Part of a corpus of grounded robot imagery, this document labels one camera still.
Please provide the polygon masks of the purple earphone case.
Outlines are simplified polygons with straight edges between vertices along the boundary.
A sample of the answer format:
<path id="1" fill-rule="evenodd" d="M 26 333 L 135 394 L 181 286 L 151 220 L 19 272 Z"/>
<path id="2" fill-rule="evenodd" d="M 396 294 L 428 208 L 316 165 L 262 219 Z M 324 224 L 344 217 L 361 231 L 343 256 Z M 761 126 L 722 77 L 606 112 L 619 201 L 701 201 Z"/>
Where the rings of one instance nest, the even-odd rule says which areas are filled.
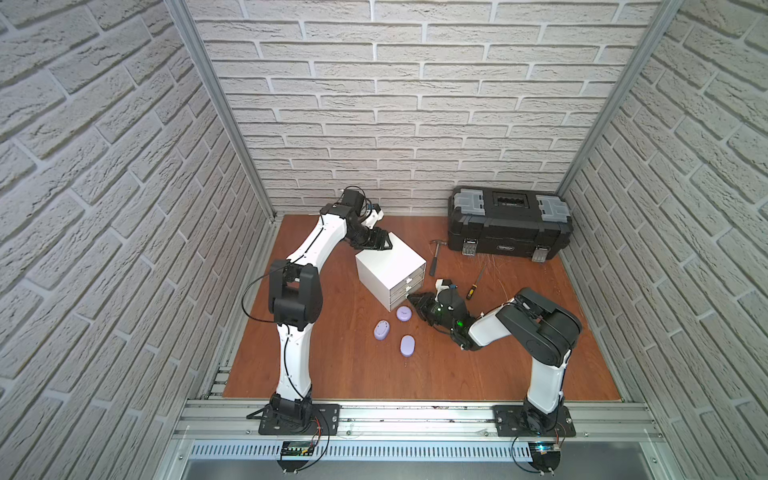
<path id="1" fill-rule="evenodd" d="M 405 358 L 410 358 L 415 353 L 415 346 L 415 338 L 411 335 L 404 335 L 399 346 L 401 355 Z"/>
<path id="2" fill-rule="evenodd" d="M 387 338 L 391 331 L 391 325 L 387 320 L 380 320 L 374 327 L 374 338 L 378 341 L 383 341 Z"/>
<path id="3" fill-rule="evenodd" d="M 413 316 L 412 310 L 408 306 L 400 306 L 396 310 L 396 317 L 401 322 L 408 322 Z"/>

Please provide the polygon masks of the white drawer cabinet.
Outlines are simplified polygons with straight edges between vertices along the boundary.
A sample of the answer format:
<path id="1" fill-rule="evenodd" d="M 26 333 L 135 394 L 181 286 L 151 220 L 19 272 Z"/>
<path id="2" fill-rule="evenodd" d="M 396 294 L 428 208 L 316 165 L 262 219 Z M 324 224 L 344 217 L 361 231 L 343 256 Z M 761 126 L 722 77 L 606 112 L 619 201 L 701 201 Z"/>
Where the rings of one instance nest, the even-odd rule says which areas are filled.
<path id="1" fill-rule="evenodd" d="M 396 310 L 416 293 L 426 276 L 426 260 L 394 233 L 389 250 L 364 250 L 355 256 L 358 277 L 388 310 Z"/>

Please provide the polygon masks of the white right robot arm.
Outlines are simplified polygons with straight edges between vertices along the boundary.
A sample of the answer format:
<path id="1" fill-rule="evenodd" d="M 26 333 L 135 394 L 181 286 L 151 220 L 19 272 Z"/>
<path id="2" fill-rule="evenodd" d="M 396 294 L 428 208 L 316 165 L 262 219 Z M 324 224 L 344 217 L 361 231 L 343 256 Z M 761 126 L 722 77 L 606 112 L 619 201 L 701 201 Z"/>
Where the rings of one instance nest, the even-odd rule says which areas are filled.
<path id="1" fill-rule="evenodd" d="M 532 358 L 524 418 L 537 431 L 551 428 L 563 405 L 568 362 L 583 331 L 575 315 L 531 288 L 478 317 L 469 313 L 466 299 L 454 285 L 440 285 L 434 293 L 414 293 L 407 299 L 420 319 L 463 350 L 477 351 L 515 338 Z"/>

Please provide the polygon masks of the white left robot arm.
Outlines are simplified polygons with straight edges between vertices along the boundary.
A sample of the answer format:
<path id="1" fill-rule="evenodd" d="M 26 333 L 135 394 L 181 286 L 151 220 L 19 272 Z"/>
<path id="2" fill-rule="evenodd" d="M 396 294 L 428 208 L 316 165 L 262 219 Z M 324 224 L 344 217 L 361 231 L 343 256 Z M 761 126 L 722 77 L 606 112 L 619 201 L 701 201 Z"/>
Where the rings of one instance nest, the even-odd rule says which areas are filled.
<path id="1" fill-rule="evenodd" d="M 280 338 L 280 377 L 276 394 L 297 403 L 311 397 L 309 372 L 311 333 L 323 307 L 321 270 L 336 246 L 386 251 L 389 233 L 377 222 L 383 218 L 358 186 L 346 187 L 340 197 L 321 208 L 314 229 L 285 260 L 270 267 L 268 308 Z"/>

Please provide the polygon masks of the yellow black screwdriver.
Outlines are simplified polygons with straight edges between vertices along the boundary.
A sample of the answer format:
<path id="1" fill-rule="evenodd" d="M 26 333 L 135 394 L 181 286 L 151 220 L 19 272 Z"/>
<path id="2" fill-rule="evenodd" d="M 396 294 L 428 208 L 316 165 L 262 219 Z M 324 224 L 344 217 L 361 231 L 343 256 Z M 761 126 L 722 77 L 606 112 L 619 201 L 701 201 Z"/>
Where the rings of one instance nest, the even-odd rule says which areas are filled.
<path id="1" fill-rule="evenodd" d="M 470 301 L 470 300 L 471 300 L 471 299 L 474 297 L 474 295 L 476 294 L 476 292 L 477 292 L 477 289 L 478 289 L 478 287 L 479 287 L 479 283 L 480 283 L 480 281 L 481 281 L 481 279 L 482 279 L 482 277 L 483 277 L 483 275 L 484 275 L 484 272 L 485 272 L 485 270 L 486 270 L 486 266 L 485 266 L 485 265 L 483 265 L 483 266 L 481 267 L 481 270 L 480 270 L 480 272 L 478 273 L 478 275 L 477 275 L 477 277 L 476 277 L 475 281 L 472 283 L 471 287 L 470 287 L 470 288 L 469 288 L 469 290 L 467 291 L 467 294 L 466 294 L 466 296 L 465 296 L 465 299 L 466 299 L 467 301 Z"/>

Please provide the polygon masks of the steel claw hammer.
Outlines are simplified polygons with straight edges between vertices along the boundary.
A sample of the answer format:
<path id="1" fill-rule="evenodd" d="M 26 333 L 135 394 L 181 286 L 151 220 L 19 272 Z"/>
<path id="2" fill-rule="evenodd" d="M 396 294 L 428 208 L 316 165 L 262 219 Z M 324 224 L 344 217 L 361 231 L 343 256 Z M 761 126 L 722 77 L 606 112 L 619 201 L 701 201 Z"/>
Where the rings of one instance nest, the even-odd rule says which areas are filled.
<path id="1" fill-rule="evenodd" d="M 432 260 L 431 260 L 430 266 L 429 266 L 429 275 L 431 277 L 435 278 L 436 277 L 437 267 L 438 267 L 438 264 L 439 264 L 440 250 L 441 250 L 441 248 L 443 246 L 445 246 L 447 244 L 447 242 L 445 240 L 442 240 L 442 239 L 435 239 L 435 240 L 431 240 L 430 244 L 434 246 L 434 251 L 433 251 L 433 257 L 432 257 Z"/>

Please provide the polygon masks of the black plastic toolbox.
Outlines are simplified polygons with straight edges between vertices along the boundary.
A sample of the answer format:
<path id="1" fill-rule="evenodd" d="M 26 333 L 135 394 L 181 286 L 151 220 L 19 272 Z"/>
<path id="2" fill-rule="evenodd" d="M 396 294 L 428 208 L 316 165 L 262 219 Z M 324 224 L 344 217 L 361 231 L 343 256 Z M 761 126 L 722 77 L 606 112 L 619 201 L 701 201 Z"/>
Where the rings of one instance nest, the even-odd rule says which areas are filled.
<path id="1" fill-rule="evenodd" d="M 447 246 L 465 256 L 553 259 L 569 245 L 573 220 L 558 196 L 534 191 L 458 186 L 448 201 Z"/>

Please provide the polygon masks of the right controller board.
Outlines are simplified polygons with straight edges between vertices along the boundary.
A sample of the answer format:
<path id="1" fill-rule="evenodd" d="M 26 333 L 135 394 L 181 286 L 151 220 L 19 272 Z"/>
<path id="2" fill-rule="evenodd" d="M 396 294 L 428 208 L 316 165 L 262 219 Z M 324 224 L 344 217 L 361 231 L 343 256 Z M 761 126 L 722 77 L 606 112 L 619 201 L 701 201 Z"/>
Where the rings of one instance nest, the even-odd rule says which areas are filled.
<path id="1" fill-rule="evenodd" d="M 561 450 L 557 443 L 528 443 L 529 466 L 538 474 L 555 475 L 561 463 Z"/>

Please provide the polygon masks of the controller board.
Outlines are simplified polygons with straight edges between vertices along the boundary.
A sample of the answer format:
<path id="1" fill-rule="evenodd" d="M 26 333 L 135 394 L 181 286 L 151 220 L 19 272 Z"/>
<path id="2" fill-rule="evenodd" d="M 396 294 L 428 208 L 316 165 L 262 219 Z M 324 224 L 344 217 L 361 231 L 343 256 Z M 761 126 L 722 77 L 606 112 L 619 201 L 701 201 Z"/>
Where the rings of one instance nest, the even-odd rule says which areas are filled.
<path id="1" fill-rule="evenodd" d="M 277 463 L 285 473 L 295 473 L 309 466 L 318 452 L 319 447 L 315 441 L 284 441 Z"/>
<path id="2" fill-rule="evenodd" d="M 561 463 L 561 450 L 557 443 L 528 443 L 529 466 L 538 474 L 555 475 Z"/>

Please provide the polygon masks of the left controller board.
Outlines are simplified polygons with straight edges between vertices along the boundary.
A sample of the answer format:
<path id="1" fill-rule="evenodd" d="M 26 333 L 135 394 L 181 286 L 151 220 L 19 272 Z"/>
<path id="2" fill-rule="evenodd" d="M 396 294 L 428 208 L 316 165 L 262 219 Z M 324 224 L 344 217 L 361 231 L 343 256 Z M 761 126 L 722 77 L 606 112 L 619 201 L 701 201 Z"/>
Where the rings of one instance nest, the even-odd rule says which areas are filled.
<path id="1" fill-rule="evenodd" d="M 284 441 L 277 463 L 285 473 L 295 473 L 309 466 L 318 452 L 319 447 L 315 441 Z"/>

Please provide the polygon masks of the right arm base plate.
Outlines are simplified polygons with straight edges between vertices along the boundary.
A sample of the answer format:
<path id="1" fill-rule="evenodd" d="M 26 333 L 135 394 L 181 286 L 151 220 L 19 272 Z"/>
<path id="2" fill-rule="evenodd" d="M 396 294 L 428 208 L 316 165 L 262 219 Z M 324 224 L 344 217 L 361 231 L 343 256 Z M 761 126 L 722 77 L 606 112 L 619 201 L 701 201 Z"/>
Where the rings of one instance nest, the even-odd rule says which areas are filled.
<path id="1" fill-rule="evenodd" d="M 499 437 L 571 438 L 576 430 L 564 405 L 543 414 L 527 405 L 502 404 L 491 407 Z"/>

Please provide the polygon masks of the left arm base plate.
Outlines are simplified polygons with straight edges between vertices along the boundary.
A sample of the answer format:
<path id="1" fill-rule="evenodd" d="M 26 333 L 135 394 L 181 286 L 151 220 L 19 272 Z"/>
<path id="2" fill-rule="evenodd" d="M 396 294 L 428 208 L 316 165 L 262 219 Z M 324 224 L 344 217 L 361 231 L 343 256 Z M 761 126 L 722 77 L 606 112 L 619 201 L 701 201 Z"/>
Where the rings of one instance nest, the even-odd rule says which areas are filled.
<path id="1" fill-rule="evenodd" d="M 272 405 L 248 414 L 247 420 L 257 421 L 263 436 L 315 435 L 336 436 L 339 428 L 340 404 L 319 403 L 301 407 L 298 412 L 280 412 Z"/>

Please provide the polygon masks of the aluminium frame rail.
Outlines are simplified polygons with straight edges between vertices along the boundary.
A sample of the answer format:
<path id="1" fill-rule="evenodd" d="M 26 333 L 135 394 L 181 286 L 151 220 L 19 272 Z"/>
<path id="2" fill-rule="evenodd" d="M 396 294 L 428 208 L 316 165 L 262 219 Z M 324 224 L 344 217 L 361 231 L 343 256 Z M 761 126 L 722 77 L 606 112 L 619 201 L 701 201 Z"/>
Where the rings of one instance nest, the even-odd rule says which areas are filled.
<path id="1" fill-rule="evenodd" d="M 495 441 L 507 423 L 494 402 L 338 400 L 334 440 Z M 213 398 L 186 402 L 172 438 L 250 439 L 259 436 L 257 420 L 246 415 L 265 399 Z M 574 442 L 663 442 L 664 434 L 643 403 L 570 402 L 560 422 L 575 435 L 550 432 L 551 439 Z"/>

